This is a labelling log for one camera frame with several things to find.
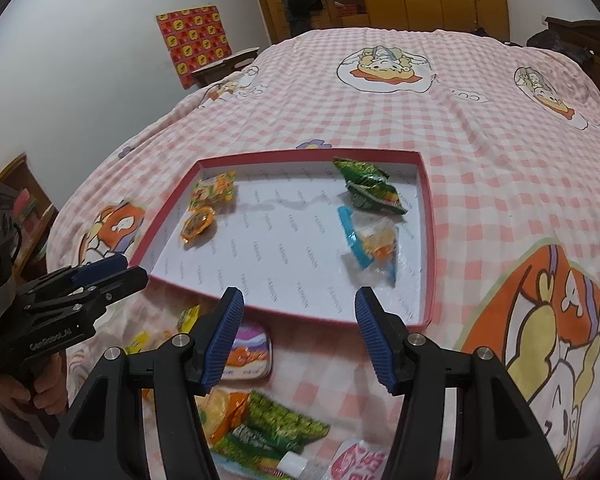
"finger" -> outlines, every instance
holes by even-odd
[[[55,403],[58,399],[66,396],[66,385],[59,381],[54,384],[48,390],[42,392],[41,394],[37,394],[33,398],[33,405],[40,410],[44,408],[48,408],[53,403]]]
[[[9,375],[0,376],[0,400],[16,399],[28,402],[30,398],[29,390],[20,381]]]
[[[42,370],[42,373],[33,381],[33,387],[39,394],[46,392],[58,382],[58,379],[62,375],[61,367],[62,358],[60,357],[60,354],[53,354],[46,364],[45,369]]]
[[[45,411],[49,415],[57,415],[58,413],[64,412],[66,408],[67,396],[61,397],[61,399],[56,400],[51,406],[45,408]]]

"red and yellow poster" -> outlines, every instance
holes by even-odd
[[[156,19],[184,89],[195,83],[191,72],[231,55],[215,6],[177,10]]]

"pink blanket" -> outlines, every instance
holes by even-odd
[[[50,268],[131,255],[200,158],[296,146],[422,153],[441,313],[427,336],[445,348],[493,348],[564,476],[575,476],[600,446],[600,93],[562,55],[365,28],[272,46],[107,158],[60,212]],[[150,283],[113,307],[95,337],[70,349],[71,398],[107,347],[142,330],[173,331],[192,301]],[[274,346],[272,375],[259,386],[332,424],[308,454],[328,458],[352,435],[390,444],[400,399],[378,384],[356,329],[255,317]],[[163,478],[149,405],[145,413],[152,478]],[[445,418],[439,478],[453,423]]]

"screw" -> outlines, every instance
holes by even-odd
[[[422,334],[414,332],[413,334],[409,334],[407,341],[414,346],[422,346],[427,342],[427,338]]]
[[[120,348],[118,348],[117,346],[112,346],[111,348],[107,348],[104,352],[104,358],[109,361],[113,361],[114,359],[117,359],[118,357],[120,357]]]
[[[191,341],[191,339],[187,334],[176,334],[173,336],[171,343],[174,346],[186,346],[189,344],[189,341]]]
[[[487,348],[486,346],[481,346],[480,348],[478,348],[477,352],[478,357],[480,359],[483,359],[485,361],[488,361],[489,359],[493,358],[493,351],[491,350],[491,348]]]

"blue and clear plastic package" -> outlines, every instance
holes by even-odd
[[[346,206],[338,208],[338,216],[360,269],[373,266],[377,272],[386,275],[391,286],[395,286],[398,257],[395,223],[385,216],[352,211]]]

